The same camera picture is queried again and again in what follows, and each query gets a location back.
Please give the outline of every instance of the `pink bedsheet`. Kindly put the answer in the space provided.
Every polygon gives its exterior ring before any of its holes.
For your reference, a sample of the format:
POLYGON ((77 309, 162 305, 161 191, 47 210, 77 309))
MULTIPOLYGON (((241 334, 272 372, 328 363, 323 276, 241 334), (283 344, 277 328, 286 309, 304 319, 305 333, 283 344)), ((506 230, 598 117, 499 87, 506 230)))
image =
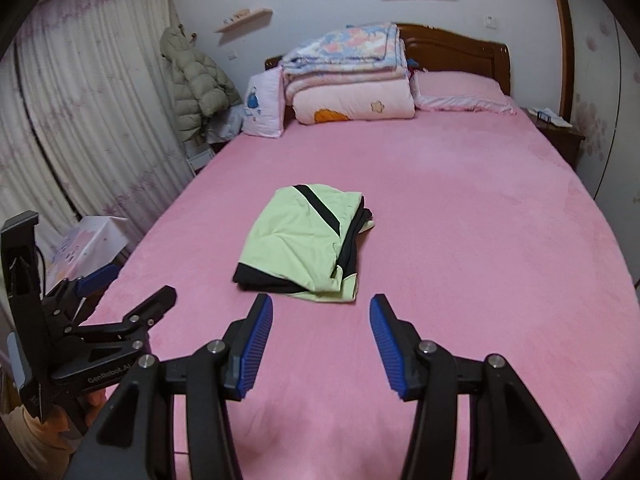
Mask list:
MULTIPOLYGON (((369 300, 384 292, 453 354, 503 354, 581 477, 599 480, 640 419, 638 300, 605 219, 520 111, 241 136, 151 229, 92 321, 119 320, 169 284, 177 304, 151 331, 160 358, 222 336, 254 298, 231 282, 254 219, 275 189, 316 182, 363 192, 376 226, 362 236, 355 304, 274 297, 255 388, 229 403, 244 478, 399 477, 415 403, 389 389, 369 327, 369 300)), ((467 406, 455 479, 466 478, 467 406)))

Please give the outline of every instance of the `wooden nightstand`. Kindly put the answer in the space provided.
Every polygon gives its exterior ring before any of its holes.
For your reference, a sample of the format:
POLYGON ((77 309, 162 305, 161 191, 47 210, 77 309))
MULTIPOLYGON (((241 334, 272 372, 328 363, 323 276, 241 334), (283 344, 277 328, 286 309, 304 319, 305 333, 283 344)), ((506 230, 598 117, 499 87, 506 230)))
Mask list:
POLYGON ((536 128, 551 142, 558 153, 574 168, 578 158, 578 150, 580 143, 585 139, 584 135, 579 133, 576 128, 558 128, 551 123, 545 123, 536 116, 527 112, 527 117, 536 125, 536 128))

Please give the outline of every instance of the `wall outlet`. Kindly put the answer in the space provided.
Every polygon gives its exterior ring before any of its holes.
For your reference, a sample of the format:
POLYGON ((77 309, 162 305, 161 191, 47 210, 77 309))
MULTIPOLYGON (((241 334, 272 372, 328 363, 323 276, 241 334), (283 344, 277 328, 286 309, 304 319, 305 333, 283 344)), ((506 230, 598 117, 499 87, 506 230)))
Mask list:
POLYGON ((498 25, 496 25, 496 23, 495 23, 495 16, 485 16, 484 17, 484 26, 486 28, 492 28, 493 30, 498 28, 498 25))

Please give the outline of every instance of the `green puffer jacket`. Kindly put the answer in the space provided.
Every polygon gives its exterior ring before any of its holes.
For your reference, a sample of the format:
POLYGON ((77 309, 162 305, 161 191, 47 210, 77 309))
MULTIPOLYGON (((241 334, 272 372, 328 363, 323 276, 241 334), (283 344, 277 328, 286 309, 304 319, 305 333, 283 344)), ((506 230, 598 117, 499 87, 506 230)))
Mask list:
POLYGON ((160 52, 171 61, 178 138, 189 140, 200 131, 203 117, 240 104, 242 99, 226 74, 206 54, 194 48, 177 27, 167 27, 160 52))

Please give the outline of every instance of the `white floral curtain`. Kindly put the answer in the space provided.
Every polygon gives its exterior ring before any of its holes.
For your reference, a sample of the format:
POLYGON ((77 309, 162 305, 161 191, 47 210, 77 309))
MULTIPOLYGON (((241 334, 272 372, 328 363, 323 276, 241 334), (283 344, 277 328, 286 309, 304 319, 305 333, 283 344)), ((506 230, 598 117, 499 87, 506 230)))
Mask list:
POLYGON ((137 243, 190 181, 159 53, 168 0, 47 0, 16 37, 27 106, 83 215, 137 243))
MULTIPOLYGON (((40 214, 36 243, 51 261, 77 221, 33 137, 18 90, 12 45, 0 60, 0 224, 27 209, 40 214)), ((0 303, 10 316, 2 272, 0 303)))

